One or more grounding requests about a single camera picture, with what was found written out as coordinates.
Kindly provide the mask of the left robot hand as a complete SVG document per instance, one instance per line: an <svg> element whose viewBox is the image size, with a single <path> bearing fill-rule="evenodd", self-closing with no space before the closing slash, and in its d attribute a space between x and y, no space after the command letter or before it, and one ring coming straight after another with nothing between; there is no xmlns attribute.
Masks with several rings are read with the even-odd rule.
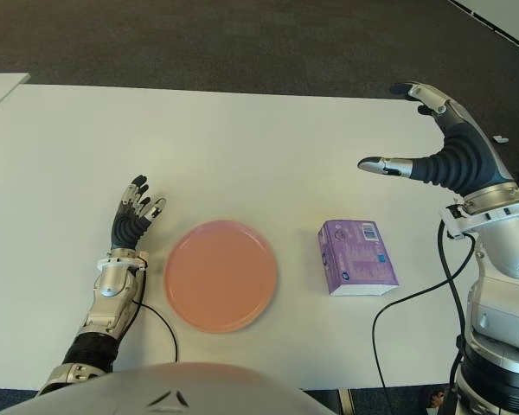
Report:
<svg viewBox="0 0 519 415"><path fill-rule="evenodd" d="M152 222L164 211L167 200L144 197L149 185L147 177L139 175L126 187L111 229L111 248L135 250Z"/></svg>

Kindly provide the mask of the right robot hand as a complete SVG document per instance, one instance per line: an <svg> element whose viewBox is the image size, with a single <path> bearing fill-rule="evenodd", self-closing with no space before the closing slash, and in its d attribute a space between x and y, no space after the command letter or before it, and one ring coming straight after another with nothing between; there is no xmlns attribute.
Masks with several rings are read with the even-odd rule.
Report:
<svg viewBox="0 0 519 415"><path fill-rule="evenodd" d="M419 158L365 157L359 169L431 183L463 197L514 181L486 134L457 100L415 81L395 84L390 92L420 103L418 113L433 118L443 133L443 147Z"/></svg>

